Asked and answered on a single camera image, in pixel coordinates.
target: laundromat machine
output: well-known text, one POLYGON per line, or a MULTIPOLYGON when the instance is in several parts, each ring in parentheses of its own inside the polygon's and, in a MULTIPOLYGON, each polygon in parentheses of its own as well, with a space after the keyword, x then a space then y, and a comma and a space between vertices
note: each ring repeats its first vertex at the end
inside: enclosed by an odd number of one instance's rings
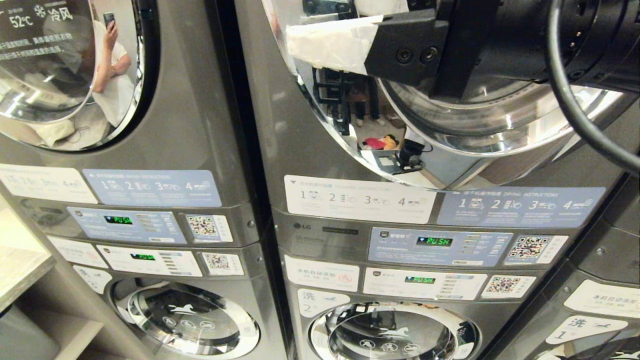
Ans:
POLYGON ((624 173, 607 159, 637 173, 638 3, 599 4, 236 1, 301 360, 502 335, 624 173))
POLYGON ((561 261, 487 359, 634 359, 640 354, 637 178, 561 261))
POLYGON ((286 359, 218 5, 3 1, 0 190, 158 359, 286 359))

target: digital display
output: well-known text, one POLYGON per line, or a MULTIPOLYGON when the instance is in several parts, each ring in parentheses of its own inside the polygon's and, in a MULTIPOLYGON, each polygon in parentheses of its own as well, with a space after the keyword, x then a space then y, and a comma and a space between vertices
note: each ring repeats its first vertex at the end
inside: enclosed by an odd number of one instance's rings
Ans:
POLYGON ((136 260, 151 260, 151 261, 156 260, 156 258, 153 255, 131 254, 131 257, 136 260))
POLYGON ((104 217, 104 219, 107 220, 109 224, 133 225, 130 217, 104 217))
POLYGON ((423 236, 420 236, 415 244, 425 246, 450 247, 452 243, 453 239, 449 238, 425 238, 423 236))
POLYGON ((404 278, 404 282, 411 282, 414 284, 435 284, 436 279, 434 277, 407 276, 404 278))

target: black cable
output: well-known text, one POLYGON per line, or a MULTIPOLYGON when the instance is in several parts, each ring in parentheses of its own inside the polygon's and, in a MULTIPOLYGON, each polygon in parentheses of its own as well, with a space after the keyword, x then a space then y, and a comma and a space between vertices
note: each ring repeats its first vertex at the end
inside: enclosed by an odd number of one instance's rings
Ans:
POLYGON ((602 156, 625 169, 633 176, 640 173, 640 157, 626 151, 606 137, 584 113, 575 100, 569 80, 564 73, 564 64, 560 55, 560 12, 563 0, 551 0, 547 14, 547 51, 545 60, 549 73, 549 82, 564 116, 573 130, 602 156))

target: dryer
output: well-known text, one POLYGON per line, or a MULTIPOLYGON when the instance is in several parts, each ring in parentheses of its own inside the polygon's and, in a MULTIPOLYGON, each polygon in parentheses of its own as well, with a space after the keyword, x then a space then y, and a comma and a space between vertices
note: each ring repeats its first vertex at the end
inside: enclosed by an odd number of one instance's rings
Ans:
POLYGON ((194 345, 184 332, 193 329, 165 336, 113 306, 133 333, 154 339, 148 344, 160 359, 285 359, 277 268, 263 253, 269 216, 253 178, 260 159, 250 157, 251 121, 237 104, 242 84, 232 81, 227 47, 237 26, 226 4, 8 1, 0 8, 1 16, 19 17, 4 21, 0 35, 3 196, 44 242, 86 267, 80 274, 108 304, 117 284, 157 275, 207 299, 234 298, 228 307, 245 314, 238 319, 255 322, 245 331, 222 319, 216 331, 227 331, 229 343, 194 345), (129 252, 109 257, 93 243, 129 252), (207 261, 218 271, 201 270, 207 261), (100 282, 107 278, 113 282, 100 282))
MULTIPOLYGON (((383 14, 433 3, 236 1, 302 360, 432 358, 437 341, 405 348, 418 328, 451 340, 443 358, 479 359, 621 175, 574 136, 545 85, 477 79, 456 104, 384 79, 362 90, 322 68, 368 51, 383 14), (351 109, 375 91, 388 122, 360 127, 351 109), (365 147, 387 134, 400 148, 365 147)), ((638 149, 636 95, 575 91, 609 137, 638 149)))
POLYGON ((638 180, 505 329, 485 359, 633 359, 640 354, 638 180))

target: washing instructions label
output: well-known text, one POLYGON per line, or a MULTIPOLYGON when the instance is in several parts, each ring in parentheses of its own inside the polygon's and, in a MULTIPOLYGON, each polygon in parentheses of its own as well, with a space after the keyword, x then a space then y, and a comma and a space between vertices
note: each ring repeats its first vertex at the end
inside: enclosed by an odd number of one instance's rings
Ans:
POLYGON ((437 192, 383 181, 286 175, 292 214, 426 224, 437 192))
POLYGON ((369 260, 386 263, 495 266, 513 233, 374 227, 369 260))
POLYGON ((104 294, 104 287, 113 279, 113 277, 104 270, 86 268, 79 265, 74 265, 73 268, 87 285, 89 285, 91 290, 98 294, 104 294))
POLYGON ((503 186, 447 192, 440 225, 478 227, 580 227, 605 188, 503 186))
POLYGON ((225 215, 185 214, 196 243, 232 243, 231 229, 225 215))
POLYGON ((585 280, 564 306, 586 313, 640 318, 640 289, 598 284, 585 280))
POLYGON ((202 272, 190 251, 96 245, 114 270, 141 274, 195 276, 202 272))
POLYGON ((67 240, 57 236, 47 236, 65 260, 70 263, 108 268, 100 254, 89 243, 67 240))
POLYGON ((170 211, 67 208, 91 239, 135 243, 186 243, 170 211))
POLYGON ((222 206, 209 170, 107 170, 83 174, 103 204, 185 208, 222 206))
POLYGON ((344 291, 358 291, 360 267, 284 256, 287 278, 298 285, 344 291))
POLYGON ((547 337, 546 342, 552 345, 562 344, 587 336, 622 330, 627 325, 628 323, 623 320, 570 316, 547 337))
POLYGON ((351 298, 345 294, 298 289, 298 307, 300 308, 300 315, 305 318, 312 318, 323 311, 347 304, 349 301, 351 301, 351 298))
POLYGON ((0 164, 0 180, 16 196, 98 203, 82 175, 74 168, 0 164))
POLYGON ((569 236, 564 235, 518 235, 507 251, 504 264, 549 264, 568 239, 569 236))
POLYGON ((474 300, 486 274, 367 268, 363 292, 434 300, 474 300))
POLYGON ((536 282, 535 276, 492 275, 482 292, 483 299, 521 298, 536 282))
POLYGON ((209 275, 244 275, 242 262, 240 262, 240 257, 236 254, 203 252, 202 259, 207 264, 209 275))

